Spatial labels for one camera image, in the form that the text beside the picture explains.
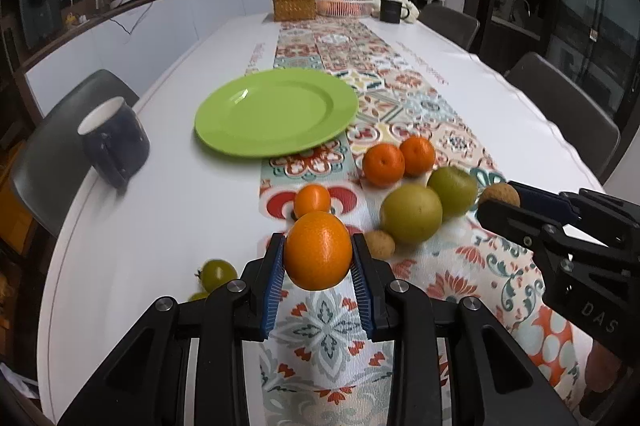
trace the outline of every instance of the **mug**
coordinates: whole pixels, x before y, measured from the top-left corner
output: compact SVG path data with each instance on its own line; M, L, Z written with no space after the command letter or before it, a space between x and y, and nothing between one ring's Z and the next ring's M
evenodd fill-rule
M94 108L80 126L82 149L100 176L117 190L127 187L149 157L149 139L124 98Z
M406 15L402 16L402 9L406 10ZM387 23L400 23L409 17L409 10L396 0L380 0L380 21Z

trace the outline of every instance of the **metal bolt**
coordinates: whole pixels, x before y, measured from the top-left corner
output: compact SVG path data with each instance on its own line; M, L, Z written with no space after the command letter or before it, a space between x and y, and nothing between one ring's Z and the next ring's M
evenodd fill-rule
M226 290L229 292L242 292L246 289L246 284L242 280L232 280L226 284Z
M480 307L482 307L480 300L475 296L470 296L469 298L465 298L462 301L462 304L470 311L477 311Z
M574 262L572 262L568 258L563 258L562 260L560 260L560 267L562 267L562 270L571 272L572 270L574 270Z
M156 300L156 310L165 312L174 306L174 301L171 298L160 298Z
M409 284L404 280L393 280L389 284L389 288L393 292L399 292L400 294L402 294L403 292L407 292L409 290Z

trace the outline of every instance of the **tangerine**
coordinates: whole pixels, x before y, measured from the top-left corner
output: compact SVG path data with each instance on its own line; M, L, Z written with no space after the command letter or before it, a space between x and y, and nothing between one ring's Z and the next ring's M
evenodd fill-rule
M362 160L362 172L375 186L388 188L404 175L404 155L397 146L387 142L372 146Z
M308 184L302 188L293 199L293 213L296 218L314 211L331 210L331 195L329 190L320 184Z
M321 291L342 281L352 254L344 224L331 213L313 212L298 219L287 234L282 263L298 287Z
M433 168L436 150L429 139L412 135L400 145L404 155L404 172L411 177L419 177Z

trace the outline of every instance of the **plate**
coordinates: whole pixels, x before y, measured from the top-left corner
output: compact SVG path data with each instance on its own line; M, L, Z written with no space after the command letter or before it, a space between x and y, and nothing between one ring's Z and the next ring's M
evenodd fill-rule
M338 135L358 111L345 82L310 69L243 76L211 94L196 113L209 147L240 157L272 157L313 148Z

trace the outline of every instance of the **table runner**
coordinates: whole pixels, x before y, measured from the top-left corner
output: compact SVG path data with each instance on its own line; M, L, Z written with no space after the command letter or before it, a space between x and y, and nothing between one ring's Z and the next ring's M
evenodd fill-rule
M257 70L264 53L258 47L247 73ZM334 139L263 161L259 209L279 221L283 232L294 222L295 193L309 182L328 188L335 215L350 232L375 229L391 190L364 180L362 158L376 143L400 144L409 135L430 139L438 166L464 168L482 187L505 181L471 129L431 86L443 77L429 66L423 67L427 77L417 72L356 20L284 22L273 67L325 70L352 86L359 105L354 123ZM542 276L531 252L482 229L475 209L415 249L399 247L390 260L393 272L431 297L480 297L571 406L579 369L570 324L542 304ZM258 244L259 255L268 239ZM449 373L444 343L439 347L447 421ZM267 424L386 424L392 363L393 344L367 341L360 327L350 275L323 292L306 292L286 278L276 327L260 346Z

